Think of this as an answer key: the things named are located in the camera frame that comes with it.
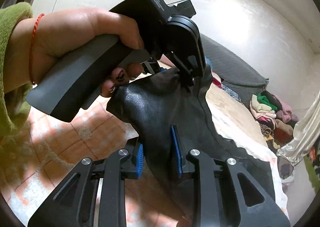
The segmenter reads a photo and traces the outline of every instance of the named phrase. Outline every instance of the silver bolt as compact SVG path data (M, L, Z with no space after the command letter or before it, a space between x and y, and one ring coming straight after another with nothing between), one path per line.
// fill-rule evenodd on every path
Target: silver bolt
M119 150L118 153L120 156L125 156L126 154L128 154L128 151L126 149L122 149L122 150Z
M227 162L229 165L232 165L232 166L237 163L237 161L234 158L228 158Z
M200 154L200 151L199 150L190 150L190 154L193 155L193 156L198 156Z
M84 158L83 160L81 160L81 163L83 165L88 165L91 163L91 159L90 158Z

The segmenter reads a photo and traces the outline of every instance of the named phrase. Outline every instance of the fingernail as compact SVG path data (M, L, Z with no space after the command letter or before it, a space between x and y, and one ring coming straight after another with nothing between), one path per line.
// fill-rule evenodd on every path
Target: fingernail
M115 91L116 87L115 85L113 85L111 88L110 88L110 93L113 93Z
M130 81L136 80L138 76L136 77L130 77Z
M119 72L118 76L116 77L116 80L121 83L124 81L124 71L123 69L121 69L121 71Z
M191 223L191 221L189 219L187 219L185 216L182 216L182 219L185 219L185 220L187 220L188 222Z

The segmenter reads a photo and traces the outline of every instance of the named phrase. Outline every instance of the shiny curtain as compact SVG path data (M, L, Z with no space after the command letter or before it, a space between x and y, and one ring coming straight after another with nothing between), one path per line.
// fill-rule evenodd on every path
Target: shiny curtain
M293 166L303 160L320 135L320 92L306 115L293 129L293 140L278 149L277 155L286 158Z

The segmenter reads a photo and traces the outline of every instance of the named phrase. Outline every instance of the hand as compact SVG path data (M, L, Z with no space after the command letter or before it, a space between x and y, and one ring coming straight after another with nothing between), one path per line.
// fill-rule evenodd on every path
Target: hand
M30 82L29 48L36 18L20 21L9 38L4 59L5 93ZM143 49L137 23L126 16L104 9L69 9L43 16L33 39L32 76L39 83L60 57L101 34L117 34L122 43ZM110 97L117 84L125 84L142 72L140 64L131 64L125 71L116 68L111 80L102 85L102 95Z

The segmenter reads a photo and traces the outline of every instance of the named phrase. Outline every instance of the painted fingernail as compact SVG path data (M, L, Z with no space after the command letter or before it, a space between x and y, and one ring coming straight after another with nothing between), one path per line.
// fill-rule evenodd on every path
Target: painted fingernail
M116 80L119 82L119 83L121 83L121 82L123 82L124 81L124 71L123 71L123 69L121 69L121 71L119 72L119 74L118 74L118 76L116 77Z
M138 76L136 77L130 77L130 81L136 80Z
M115 87L115 85L113 85L111 88L110 88L110 93L113 93L114 91L115 91L115 89L116 89L116 87Z

